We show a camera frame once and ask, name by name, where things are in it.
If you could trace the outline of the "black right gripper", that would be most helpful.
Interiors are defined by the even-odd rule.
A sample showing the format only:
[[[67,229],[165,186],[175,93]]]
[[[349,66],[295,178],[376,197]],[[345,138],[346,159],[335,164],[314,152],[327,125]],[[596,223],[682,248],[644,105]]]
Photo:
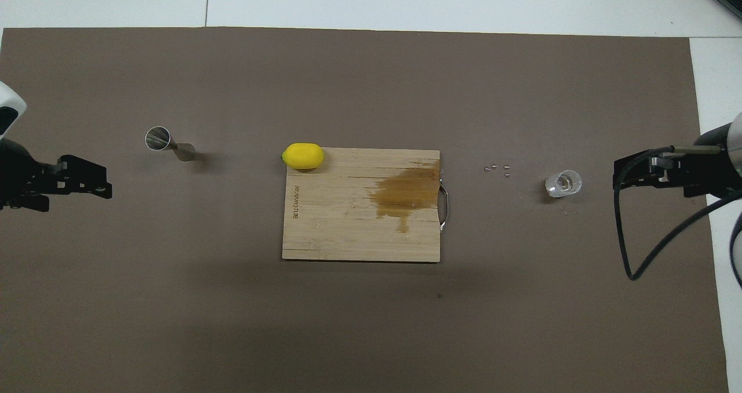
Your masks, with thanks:
[[[742,190],[742,127],[727,123],[700,135],[693,144],[675,145],[675,167],[665,174],[653,159],[668,148],[649,149],[614,161],[614,188],[681,188],[685,198],[721,199]]]

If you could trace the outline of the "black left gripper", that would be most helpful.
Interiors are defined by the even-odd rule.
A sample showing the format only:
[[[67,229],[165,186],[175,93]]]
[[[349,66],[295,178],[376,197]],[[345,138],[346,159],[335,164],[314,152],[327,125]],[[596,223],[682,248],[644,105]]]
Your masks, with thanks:
[[[108,171],[100,164],[62,155],[57,166],[56,182],[48,175],[49,165],[37,162],[23,145],[13,140],[0,140],[0,206],[48,212],[50,194],[89,193],[104,199],[113,198]]]

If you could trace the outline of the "small clear glass cup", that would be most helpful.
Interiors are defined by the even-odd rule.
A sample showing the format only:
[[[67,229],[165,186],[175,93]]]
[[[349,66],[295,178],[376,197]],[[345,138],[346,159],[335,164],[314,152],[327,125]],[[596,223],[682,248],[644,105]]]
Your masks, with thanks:
[[[565,169],[545,179],[545,191],[549,197],[571,197],[582,190],[583,178],[577,171]]]

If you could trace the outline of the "steel double jigger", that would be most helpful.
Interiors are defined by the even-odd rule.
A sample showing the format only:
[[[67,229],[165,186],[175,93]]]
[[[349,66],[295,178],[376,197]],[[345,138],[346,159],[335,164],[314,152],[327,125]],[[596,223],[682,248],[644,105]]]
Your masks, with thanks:
[[[175,141],[169,129],[163,126],[154,126],[146,132],[145,145],[153,152],[172,152],[182,162],[191,162],[196,159],[196,150],[192,144],[183,144]]]

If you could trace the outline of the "brown table mat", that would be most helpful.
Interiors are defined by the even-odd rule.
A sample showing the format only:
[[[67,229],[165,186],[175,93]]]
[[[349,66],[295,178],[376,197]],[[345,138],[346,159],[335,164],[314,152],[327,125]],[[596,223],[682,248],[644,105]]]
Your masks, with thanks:
[[[0,393],[727,391],[708,221],[636,282],[614,228],[614,160],[699,134],[688,39],[11,28],[0,81],[113,184],[0,211]],[[442,261],[283,261],[300,141],[440,150]]]

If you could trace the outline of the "yellow lemon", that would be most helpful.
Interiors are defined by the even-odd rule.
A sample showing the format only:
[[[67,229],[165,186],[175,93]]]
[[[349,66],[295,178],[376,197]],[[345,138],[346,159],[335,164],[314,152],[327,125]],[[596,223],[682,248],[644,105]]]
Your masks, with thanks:
[[[324,162],[325,152],[317,144],[294,143],[283,151],[281,158],[292,169],[316,169]]]

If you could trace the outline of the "bamboo cutting board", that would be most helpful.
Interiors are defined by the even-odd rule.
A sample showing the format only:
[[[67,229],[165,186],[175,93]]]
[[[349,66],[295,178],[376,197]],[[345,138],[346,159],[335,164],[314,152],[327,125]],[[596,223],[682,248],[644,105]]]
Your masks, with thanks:
[[[323,151],[318,168],[286,170],[283,259],[439,263],[440,151]]]

